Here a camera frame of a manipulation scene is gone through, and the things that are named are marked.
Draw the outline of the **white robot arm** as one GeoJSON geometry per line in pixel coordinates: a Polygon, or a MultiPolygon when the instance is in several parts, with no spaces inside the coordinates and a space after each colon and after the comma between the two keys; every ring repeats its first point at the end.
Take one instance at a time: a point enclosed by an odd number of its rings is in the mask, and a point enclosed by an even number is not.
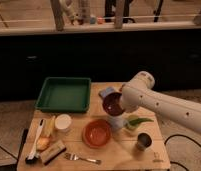
{"type": "Polygon", "coordinates": [[[133,112],[143,107],[201,134],[201,104],[155,92],[154,84],[149,72],[138,72],[121,88],[121,108],[133,112]]]}

